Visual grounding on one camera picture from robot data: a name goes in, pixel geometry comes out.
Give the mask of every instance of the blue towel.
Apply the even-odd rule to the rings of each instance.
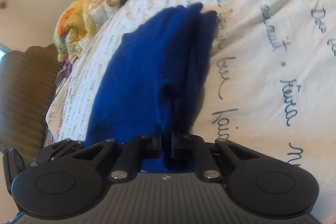
[[[183,169],[170,159],[171,131],[190,129],[216,27],[216,12],[201,9],[201,3],[165,9],[123,36],[97,92],[86,146],[107,138],[125,143],[159,127],[162,159],[146,160],[142,169]]]

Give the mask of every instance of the headboard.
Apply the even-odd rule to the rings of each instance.
[[[0,149],[15,148],[33,162],[44,138],[57,73],[55,45],[11,51],[0,60]]]

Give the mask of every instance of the bed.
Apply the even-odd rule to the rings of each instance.
[[[335,0],[129,0],[80,41],[81,55],[47,114],[54,141],[85,140],[124,33],[166,7],[195,2],[217,11],[220,24],[192,133],[207,142],[229,138],[308,170],[320,185],[312,214],[334,224]]]

